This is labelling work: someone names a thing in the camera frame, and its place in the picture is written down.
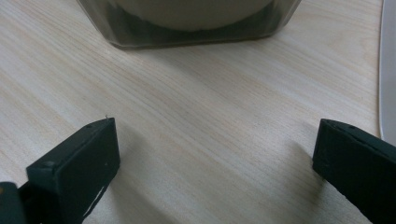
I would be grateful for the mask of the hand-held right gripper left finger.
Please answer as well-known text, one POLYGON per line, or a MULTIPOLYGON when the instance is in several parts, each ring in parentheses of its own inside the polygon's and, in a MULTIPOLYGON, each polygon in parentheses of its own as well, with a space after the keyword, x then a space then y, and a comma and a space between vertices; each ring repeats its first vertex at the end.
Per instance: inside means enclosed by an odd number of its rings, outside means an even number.
POLYGON ((90 123, 26 168, 29 224, 82 224, 120 168, 116 122, 90 123))

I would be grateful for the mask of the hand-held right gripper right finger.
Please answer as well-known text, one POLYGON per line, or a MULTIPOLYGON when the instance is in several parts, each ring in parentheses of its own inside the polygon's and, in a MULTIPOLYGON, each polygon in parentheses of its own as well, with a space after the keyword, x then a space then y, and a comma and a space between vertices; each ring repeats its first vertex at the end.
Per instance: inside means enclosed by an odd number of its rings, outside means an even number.
POLYGON ((313 170, 374 224, 396 224, 396 147, 349 124, 322 119, 313 170))

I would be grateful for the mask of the dark translucent plastic container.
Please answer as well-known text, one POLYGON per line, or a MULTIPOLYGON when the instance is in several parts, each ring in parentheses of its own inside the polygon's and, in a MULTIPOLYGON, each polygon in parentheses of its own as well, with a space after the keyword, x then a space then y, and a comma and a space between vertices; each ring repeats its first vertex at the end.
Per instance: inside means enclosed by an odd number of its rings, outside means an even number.
POLYGON ((96 30, 120 49, 163 48, 235 42, 273 35, 290 20, 301 0, 270 0, 257 13, 220 28, 178 31, 144 21, 114 0, 77 0, 96 30))

